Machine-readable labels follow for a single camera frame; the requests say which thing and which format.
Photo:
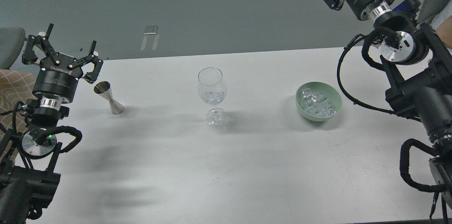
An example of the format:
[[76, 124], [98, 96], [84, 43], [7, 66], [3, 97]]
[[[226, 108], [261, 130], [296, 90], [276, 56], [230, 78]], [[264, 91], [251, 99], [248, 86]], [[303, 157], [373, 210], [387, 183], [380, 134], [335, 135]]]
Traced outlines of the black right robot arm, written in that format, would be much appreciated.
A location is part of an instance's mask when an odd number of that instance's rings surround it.
[[[441, 202], [443, 222], [450, 224], [451, 208], [451, 54], [431, 25], [418, 20], [419, 0], [404, 0], [392, 8], [395, 0], [323, 0], [330, 9], [340, 10], [346, 2], [358, 20], [372, 20], [373, 31], [359, 34], [344, 47], [337, 81], [353, 104], [382, 113], [419, 121], [430, 145], [407, 139], [400, 150], [400, 175], [410, 187], [433, 193], [431, 214]], [[386, 102], [391, 110], [377, 108], [352, 97], [340, 80], [340, 68], [347, 52], [363, 40], [361, 55], [371, 67], [386, 73], [389, 89]], [[410, 173], [410, 149], [431, 155], [428, 161], [434, 185], [415, 182]]]

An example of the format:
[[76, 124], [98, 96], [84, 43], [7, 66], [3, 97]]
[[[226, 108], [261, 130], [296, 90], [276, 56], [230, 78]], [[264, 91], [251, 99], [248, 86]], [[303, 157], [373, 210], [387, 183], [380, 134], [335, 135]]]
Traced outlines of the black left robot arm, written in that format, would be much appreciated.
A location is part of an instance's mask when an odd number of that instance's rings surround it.
[[2, 116], [11, 115], [10, 128], [1, 127], [1, 223], [24, 224], [48, 208], [61, 180], [54, 169], [59, 155], [82, 139], [80, 130], [58, 126], [69, 115], [80, 80], [93, 84], [103, 66], [93, 41], [82, 58], [55, 51], [50, 44], [53, 24], [45, 33], [24, 41], [22, 62], [36, 64], [39, 73], [32, 99], [17, 101]]

